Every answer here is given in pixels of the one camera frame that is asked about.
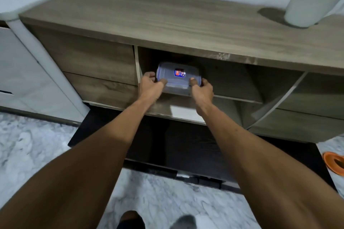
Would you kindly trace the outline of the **grey wooden cabinet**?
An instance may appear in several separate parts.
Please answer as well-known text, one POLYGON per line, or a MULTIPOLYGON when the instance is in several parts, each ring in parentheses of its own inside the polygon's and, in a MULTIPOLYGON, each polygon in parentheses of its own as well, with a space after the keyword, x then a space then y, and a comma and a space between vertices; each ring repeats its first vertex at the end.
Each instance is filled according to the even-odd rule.
POLYGON ((123 110, 162 62, 196 66, 214 104, 261 136, 344 134, 344 16, 300 29, 283 11, 219 0, 49 0, 20 14, 79 94, 123 110))

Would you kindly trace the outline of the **person's left forearm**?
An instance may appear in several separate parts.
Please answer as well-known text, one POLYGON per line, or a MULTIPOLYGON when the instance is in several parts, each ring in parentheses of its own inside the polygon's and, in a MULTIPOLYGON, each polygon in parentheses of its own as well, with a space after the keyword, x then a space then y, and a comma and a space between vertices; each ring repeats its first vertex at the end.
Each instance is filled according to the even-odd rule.
POLYGON ((0 209, 0 229, 96 229, 153 103, 139 98, 41 168, 0 209))

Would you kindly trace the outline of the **person's left hand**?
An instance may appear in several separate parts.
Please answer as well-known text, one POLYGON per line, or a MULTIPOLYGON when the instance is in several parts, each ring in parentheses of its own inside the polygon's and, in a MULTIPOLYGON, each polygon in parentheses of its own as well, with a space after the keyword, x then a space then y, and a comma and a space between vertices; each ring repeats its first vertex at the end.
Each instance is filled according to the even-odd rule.
POLYGON ((161 92, 156 92, 156 73, 145 72, 140 79, 138 101, 143 102, 147 107, 151 107, 161 96, 161 92))

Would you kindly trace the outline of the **person's left foot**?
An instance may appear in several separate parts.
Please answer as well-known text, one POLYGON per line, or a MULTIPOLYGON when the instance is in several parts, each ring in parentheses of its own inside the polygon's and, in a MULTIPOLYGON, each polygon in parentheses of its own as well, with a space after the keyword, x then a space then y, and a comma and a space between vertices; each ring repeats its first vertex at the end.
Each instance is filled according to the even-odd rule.
POLYGON ((116 229, 145 229, 145 223, 136 211, 129 210, 123 213, 116 229))

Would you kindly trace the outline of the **person's right forearm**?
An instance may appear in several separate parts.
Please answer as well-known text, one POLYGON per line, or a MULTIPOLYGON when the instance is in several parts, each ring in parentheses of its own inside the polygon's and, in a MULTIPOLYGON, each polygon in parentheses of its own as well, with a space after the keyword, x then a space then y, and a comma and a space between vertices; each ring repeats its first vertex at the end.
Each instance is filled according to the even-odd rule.
POLYGON ((262 229, 344 229, 344 199, 320 176, 211 102, 197 107, 262 229))

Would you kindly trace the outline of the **orange round object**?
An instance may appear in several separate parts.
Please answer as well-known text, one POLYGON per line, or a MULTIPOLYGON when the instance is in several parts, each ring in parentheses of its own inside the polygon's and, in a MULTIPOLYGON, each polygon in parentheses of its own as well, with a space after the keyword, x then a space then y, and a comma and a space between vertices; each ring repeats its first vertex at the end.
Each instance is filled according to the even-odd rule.
POLYGON ((332 172, 344 177, 344 155, 327 151, 322 154, 322 158, 332 172))

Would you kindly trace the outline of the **dark wooden base board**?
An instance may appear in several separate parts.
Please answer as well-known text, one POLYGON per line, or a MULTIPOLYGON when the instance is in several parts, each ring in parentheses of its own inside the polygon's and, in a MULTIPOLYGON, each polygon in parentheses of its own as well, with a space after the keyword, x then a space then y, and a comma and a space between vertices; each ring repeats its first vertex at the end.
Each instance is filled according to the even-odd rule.
MULTIPOLYGON (((77 145, 120 113, 91 106, 68 146, 77 145)), ((261 138, 307 166, 338 192, 316 144, 261 138)), ((242 194, 210 130, 198 124, 145 116, 128 150, 124 167, 242 194)))

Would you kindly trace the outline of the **person's right hand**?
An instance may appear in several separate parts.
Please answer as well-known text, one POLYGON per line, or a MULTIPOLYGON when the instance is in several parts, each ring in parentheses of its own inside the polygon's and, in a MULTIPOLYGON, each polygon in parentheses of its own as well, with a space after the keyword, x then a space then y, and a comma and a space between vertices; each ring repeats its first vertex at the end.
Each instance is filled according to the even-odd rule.
POLYGON ((191 96, 195 101, 196 111, 201 115, 213 104, 213 86, 207 79, 202 78, 198 90, 191 92, 191 96))

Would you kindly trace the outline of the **person's foot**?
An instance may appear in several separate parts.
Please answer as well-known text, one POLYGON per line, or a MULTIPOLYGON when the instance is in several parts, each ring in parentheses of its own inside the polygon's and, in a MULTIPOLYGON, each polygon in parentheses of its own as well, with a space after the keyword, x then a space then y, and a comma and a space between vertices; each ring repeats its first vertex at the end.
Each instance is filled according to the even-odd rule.
POLYGON ((123 213, 116 229, 145 229, 145 223, 136 211, 129 210, 123 213))
POLYGON ((169 229, 197 229, 196 218, 193 215, 183 215, 169 229))

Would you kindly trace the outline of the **clear plastic container with lid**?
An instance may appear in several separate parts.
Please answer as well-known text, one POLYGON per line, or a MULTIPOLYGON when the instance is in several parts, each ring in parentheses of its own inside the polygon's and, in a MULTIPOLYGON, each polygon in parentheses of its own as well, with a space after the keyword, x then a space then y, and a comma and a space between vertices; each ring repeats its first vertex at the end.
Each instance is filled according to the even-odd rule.
POLYGON ((174 62, 161 62, 156 72, 157 81, 166 79, 163 93, 191 96, 190 79, 194 78, 201 86, 201 75, 197 67, 174 62))

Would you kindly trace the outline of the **person's right foot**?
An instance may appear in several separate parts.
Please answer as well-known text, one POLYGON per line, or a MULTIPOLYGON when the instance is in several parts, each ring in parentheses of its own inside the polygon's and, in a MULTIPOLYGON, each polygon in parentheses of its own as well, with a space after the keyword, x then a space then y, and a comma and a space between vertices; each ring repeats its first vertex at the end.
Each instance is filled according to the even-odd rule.
POLYGON ((183 215, 169 229, 197 229, 196 218, 193 215, 183 215))

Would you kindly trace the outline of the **white paper sheet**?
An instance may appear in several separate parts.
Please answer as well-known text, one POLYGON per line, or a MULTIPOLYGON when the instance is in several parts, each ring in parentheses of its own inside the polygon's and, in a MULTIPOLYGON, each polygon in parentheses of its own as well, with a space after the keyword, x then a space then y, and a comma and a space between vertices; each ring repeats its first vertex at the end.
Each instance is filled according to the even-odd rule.
POLYGON ((196 112, 194 108, 170 106, 171 117, 188 123, 196 123, 199 125, 205 125, 204 119, 196 112))

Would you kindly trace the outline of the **white cabinet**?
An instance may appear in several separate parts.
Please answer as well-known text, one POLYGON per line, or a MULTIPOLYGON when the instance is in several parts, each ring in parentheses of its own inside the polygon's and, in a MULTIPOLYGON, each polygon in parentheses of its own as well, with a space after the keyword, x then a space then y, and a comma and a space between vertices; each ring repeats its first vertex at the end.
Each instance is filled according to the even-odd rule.
POLYGON ((19 15, 49 0, 0 0, 0 107, 80 123, 89 112, 19 15))

